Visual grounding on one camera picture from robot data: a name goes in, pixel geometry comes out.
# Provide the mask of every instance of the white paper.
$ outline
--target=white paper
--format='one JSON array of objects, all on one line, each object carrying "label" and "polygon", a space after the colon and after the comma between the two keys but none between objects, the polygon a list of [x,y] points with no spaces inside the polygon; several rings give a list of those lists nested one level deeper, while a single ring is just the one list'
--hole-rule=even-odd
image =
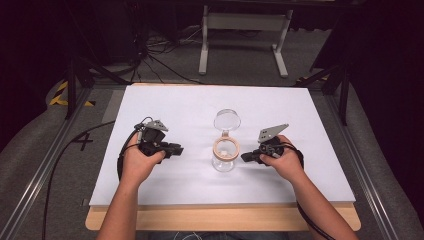
[{"label": "white paper", "polygon": [[305,156],[305,171],[331,202],[354,202],[321,119],[307,89],[236,86],[129,86],[112,131],[91,206],[110,204],[118,186],[119,152],[145,117],[161,120],[169,132],[163,141],[184,147],[156,165],[139,189],[139,205],[293,203],[289,182],[272,167],[244,163],[226,173],[212,166],[218,111],[232,109],[241,118],[230,132],[240,154],[258,148],[261,129],[288,123],[286,135]]}]

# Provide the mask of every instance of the aluminum rail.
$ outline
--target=aluminum rail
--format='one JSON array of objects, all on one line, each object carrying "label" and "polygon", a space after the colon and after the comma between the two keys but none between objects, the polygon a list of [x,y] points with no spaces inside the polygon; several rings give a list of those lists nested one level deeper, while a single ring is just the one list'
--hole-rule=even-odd
[{"label": "aluminum rail", "polygon": [[53,140],[53,143],[51,144],[43,161],[38,167],[37,172],[34,174],[33,178],[27,185],[27,188],[25,189],[21,200],[19,201],[18,205],[16,206],[15,210],[7,221],[5,227],[3,228],[0,234],[0,240],[14,239],[16,233],[19,230],[19,227],[22,225],[23,221],[25,220],[25,217],[31,209],[31,206],[36,200],[38,193],[43,187],[44,182],[49,177],[57,155],[63,146],[63,142],[66,139],[72,127],[72,124],[76,120],[78,113],[84,106],[84,103],[87,101],[90,93],[91,89],[81,89],[74,114],[72,114],[72,116],[68,120],[65,120],[62,126],[60,127],[55,139]]},{"label": "aluminum rail", "polygon": [[335,99],[332,95],[326,95],[325,98],[327,100],[328,105],[330,106],[331,113],[337,122],[339,130],[342,133],[344,140],[346,141],[347,147],[352,156],[353,168],[355,169],[355,173],[358,176],[359,182],[362,186],[362,189],[364,190],[365,196],[368,200],[368,204],[371,207],[371,210],[374,214],[374,217],[377,221],[378,227],[380,228],[383,238],[386,240],[399,239],[393,227],[393,224],[391,223],[389,216],[387,215],[387,212],[383,206],[380,195],[378,194],[377,189],[375,188],[374,183],[372,182],[372,179],[367,172],[367,169],[364,165],[364,161],[362,160],[361,155],[359,154],[359,151],[356,148],[355,142],[352,139],[349,129],[346,126],[343,126],[340,121],[338,115],[338,107]]}]

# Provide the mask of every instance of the glass cup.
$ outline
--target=glass cup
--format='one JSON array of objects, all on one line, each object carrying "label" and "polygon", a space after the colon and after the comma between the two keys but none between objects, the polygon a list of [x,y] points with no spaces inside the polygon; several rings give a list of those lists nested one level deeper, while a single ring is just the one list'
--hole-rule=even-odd
[{"label": "glass cup", "polygon": [[240,147],[229,132],[236,130],[240,123],[240,117],[231,109],[223,109],[215,117],[214,126],[222,131],[222,135],[213,145],[212,166],[219,172],[228,172],[235,167],[234,160],[239,155]]}]

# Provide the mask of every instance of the hand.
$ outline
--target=hand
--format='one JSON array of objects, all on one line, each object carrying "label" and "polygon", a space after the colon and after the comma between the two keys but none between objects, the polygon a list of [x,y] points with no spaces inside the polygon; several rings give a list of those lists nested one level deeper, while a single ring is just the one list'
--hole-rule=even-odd
[{"label": "hand", "polygon": [[165,151],[160,151],[147,157],[135,145],[138,133],[128,143],[129,147],[124,154],[124,167],[122,169],[121,183],[129,184],[138,189],[140,184],[147,179],[153,167],[163,160]]},{"label": "hand", "polygon": [[[290,140],[285,136],[278,135],[277,137],[280,139],[280,142],[287,142],[291,144]],[[265,154],[261,154],[260,159],[264,163],[274,167],[281,177],[287,179],[291,183],[293,183],[293,181],[298,177],[305,176],[299,157],[292,149],[284,148],[283,155],[277,159]]]}]

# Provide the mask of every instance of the wrist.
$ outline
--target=wrist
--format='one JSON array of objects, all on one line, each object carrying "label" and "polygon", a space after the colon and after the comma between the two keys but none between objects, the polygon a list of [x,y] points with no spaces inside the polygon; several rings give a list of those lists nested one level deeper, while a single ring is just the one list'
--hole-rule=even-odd
[{"label": "wrist", "polygon": [[288,181],[292,184],[294,188],[296,188],[298,186],[302,186],[310,182],[310,179],[304,171],[301,171],[298,174],[296,174],[295,177],[288,179]]},{"label": "wrist", "polygon": [[140,187],[139,183],[128,180],[125,177],[123,177],[121,179],[121,181],[119,182],[119,185],[118,185],[118,188],[125,190],[125,191],[128,191],[128,192],[138,192],[139,187]]}]

